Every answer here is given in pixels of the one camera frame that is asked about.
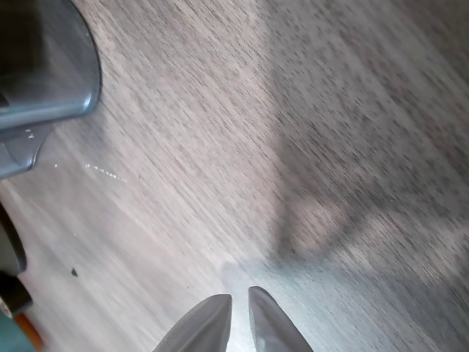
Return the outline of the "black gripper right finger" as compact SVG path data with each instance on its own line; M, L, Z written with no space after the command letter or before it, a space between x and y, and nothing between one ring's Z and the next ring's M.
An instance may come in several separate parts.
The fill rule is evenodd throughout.
M264 288L249 287L248 307L256 351L311 352L311 346L295 324Z

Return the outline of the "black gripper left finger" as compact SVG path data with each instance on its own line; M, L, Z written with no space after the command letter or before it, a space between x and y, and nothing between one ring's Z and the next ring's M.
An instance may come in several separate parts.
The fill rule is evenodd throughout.
M225 352L230 337L232 296L210 296L181 317L154 352Z

